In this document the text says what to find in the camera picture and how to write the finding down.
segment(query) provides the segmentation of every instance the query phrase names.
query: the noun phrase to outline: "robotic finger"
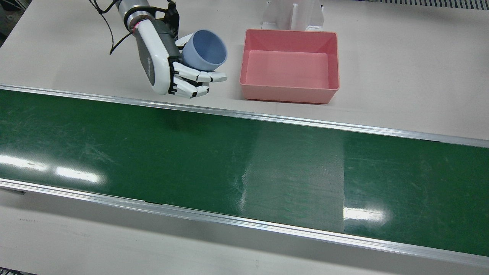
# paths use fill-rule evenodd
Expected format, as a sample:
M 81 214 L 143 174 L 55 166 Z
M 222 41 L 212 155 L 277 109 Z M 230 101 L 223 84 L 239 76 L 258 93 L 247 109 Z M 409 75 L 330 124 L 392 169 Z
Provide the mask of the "robotic finger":
M 179 62 L 173 62 L 173 69 L 179 76 L 197 82 L 221 82 L 227 80 L 227 76 L 223 72 L 199 71 Z
M 171 93 L 173 93 L 174 95 L 186 98 L 194 98 L 205 95 L 209 92 L 208 83 L 199 83 L 197 86 L 194 86 L 178 76 L 173 77 L 173 83 L 174 85 Z

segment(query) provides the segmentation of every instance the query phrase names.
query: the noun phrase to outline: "black cable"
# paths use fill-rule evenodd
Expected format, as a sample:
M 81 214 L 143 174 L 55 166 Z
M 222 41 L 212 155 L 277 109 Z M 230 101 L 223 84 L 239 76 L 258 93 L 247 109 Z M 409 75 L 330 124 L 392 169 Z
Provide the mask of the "black cable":
M 111 29 L 111 26 L 109 25 L 109 22 L 107 22 L 107 19 L 105 19 L 104 13 L 107 13 L 115 5 L 115 3 L 117 2 L 117 0 L 113 0 L 112 3 L 108 6 L 108 8 L 106 8 L 105 10 L 102 10 L 99 7 L 99 5 L 97 4 L 97 0 L 93 0 L 93 2 L 92 2 L 92 0 L 89 0 L 89 2 L 98 11 L 98 14 L 100 14 L 100 16 L 104 19 L 105 24 L 107 24 L 107 27 L 109 28 L 109 32 L 111 32 L 112 47 L 111 47 L 111 50 L 109 52 L 109 55 L 111 55 L 114 52 L 115 48 L 117 48 L 117 46 L 119 46 L 122 43 L 122 41 L 124 41 L 124 39 L 128 38 L 132 33 L 129 32 L 128 34 L 126 34 L 114 46 L 114 35 L 112 33 L 112 29 Z
M 93 0 L 93 2 L 95 3 L 94 7 L 98 11 L 98 14 L 108 13 L 111 10 L 111 8 L 115 5 L 115 3 L 117 3 L 117 1 L 118 0 L 113 0 L 112 3 L 105 10 L 102 10 L 98 5 L 97 0 Z
M 117 48 L 117 46 L 119 46 L 119 44 L 121 44 L 122 41 L 124 41 L 124 39 L 128 38 L 131 34 L 133 34 L 133 33 L 130 32 L 130 33 L 126 34 L 121 40 L 119 40 L 119 42 L 117 42 L 117 44 L 115 44 L 115 46 L 112 46 L 111 52 L 109 54 L 112 54 L 112 52 L 114 52 L 115 48 Z

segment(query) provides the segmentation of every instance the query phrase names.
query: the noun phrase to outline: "vent grille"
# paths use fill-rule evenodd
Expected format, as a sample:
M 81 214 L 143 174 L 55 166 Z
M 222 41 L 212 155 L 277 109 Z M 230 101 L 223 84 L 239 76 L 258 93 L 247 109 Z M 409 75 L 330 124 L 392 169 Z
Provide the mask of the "vent grille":
M 402 5 L 489 10 L 488 0 L 368 0 Z

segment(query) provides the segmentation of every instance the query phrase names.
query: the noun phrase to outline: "white plastic holder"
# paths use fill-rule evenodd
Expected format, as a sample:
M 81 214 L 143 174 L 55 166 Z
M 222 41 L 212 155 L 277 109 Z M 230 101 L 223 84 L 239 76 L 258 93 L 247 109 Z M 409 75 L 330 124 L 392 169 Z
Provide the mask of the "white plastic holder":
M 319 0 L 270 0 L 262 29 L 323 30 L 323 5 Z

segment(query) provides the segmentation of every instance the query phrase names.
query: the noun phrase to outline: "white robotic hand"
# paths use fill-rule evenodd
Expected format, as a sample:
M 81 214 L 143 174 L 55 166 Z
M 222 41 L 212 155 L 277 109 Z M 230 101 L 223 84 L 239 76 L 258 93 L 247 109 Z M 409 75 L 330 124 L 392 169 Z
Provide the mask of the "white robotic hand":
M 180 48 L 192 35 L 175 41 L 162 21 L 146 19 L 134 26 L 139 57 L 153 90 L 194 98 L 209 92 L 210 82 L 227 79 L 223 72 L 199 71 L 181 63 Z

